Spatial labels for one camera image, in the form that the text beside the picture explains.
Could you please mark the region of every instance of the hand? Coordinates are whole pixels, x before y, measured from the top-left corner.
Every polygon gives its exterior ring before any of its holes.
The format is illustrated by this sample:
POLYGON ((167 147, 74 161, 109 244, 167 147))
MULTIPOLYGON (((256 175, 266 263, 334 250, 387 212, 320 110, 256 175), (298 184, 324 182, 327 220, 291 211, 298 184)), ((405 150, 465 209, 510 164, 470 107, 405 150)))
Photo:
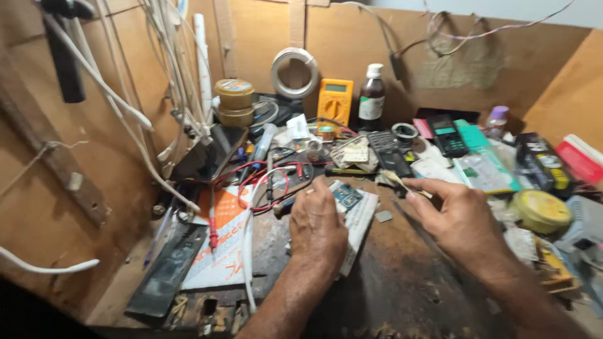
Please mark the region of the hand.
POLYGON ((347 228, 337 215, 335 197, 324 178, 315 178, 312 188, 309 194, 305 189, 298 192, 291 209, 292 261, 326 271, 329 279, 334 279, 346 256, 347 228))
POLYGON ((443 200, 441 212, 421 194, 409 192, 406 199, 434 236, 440 248, 478 279, 496 279, 518 262, 507 246, 498 223, 480 189, 436 179, 403 179, 417 191, 438 194, 443 200))

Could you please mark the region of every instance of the wire coil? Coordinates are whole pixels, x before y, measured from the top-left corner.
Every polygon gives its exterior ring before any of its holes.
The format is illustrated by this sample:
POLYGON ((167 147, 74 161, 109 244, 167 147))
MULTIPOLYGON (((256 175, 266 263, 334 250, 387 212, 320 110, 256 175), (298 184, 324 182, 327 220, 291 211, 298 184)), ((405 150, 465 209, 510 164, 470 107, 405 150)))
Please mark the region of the wire coil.
POLYGON ((300 99, 312 93, 318 84, 318 63, 307 50, 297 47, 287 47, 279 52, 272 62, 272 86, 284 97, 289 99, 300 99), (303 62, 310 70, 310 82, 299 89, 288 88, 279 78, 279 66, 289 59, 297 59, 303 62))

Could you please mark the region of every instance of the bottle label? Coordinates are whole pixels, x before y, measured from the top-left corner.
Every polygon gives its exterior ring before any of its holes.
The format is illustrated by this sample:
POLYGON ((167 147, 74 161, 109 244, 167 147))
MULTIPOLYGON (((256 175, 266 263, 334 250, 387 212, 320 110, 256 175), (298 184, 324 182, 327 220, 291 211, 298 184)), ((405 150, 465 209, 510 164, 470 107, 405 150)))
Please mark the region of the bottle label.
POLYGON ((358 110, 358 117, 363 120, 375 120, 381 118, 381 114, 383 113, 384 101, 385 97, 360 97, 360 108, 358 110))

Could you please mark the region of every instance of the white bottle cap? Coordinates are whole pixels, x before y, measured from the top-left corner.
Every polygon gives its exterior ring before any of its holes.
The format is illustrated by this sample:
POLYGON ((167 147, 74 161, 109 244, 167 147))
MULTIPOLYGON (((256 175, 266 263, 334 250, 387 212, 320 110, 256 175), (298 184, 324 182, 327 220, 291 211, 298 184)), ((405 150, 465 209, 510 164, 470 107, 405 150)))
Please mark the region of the white bottle cap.
POLYGON ((367 78, 371 79, 381 79, 381 68, 383 67, 382 63, 372 63, 368 66, 367 70, 367 78))

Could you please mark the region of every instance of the left hand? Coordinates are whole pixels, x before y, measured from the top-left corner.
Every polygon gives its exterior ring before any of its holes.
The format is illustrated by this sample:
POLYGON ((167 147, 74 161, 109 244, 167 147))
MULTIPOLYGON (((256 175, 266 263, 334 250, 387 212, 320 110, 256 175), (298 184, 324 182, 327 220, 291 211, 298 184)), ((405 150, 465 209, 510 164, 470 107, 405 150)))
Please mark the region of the left hand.
POLYGON ((335 278, 346 257, 347 228, 337 215, 335 197, 324 177, 315 178, 312 188, 311 193, 298 192, 291 209, 292 261, 326 270, 335 278))

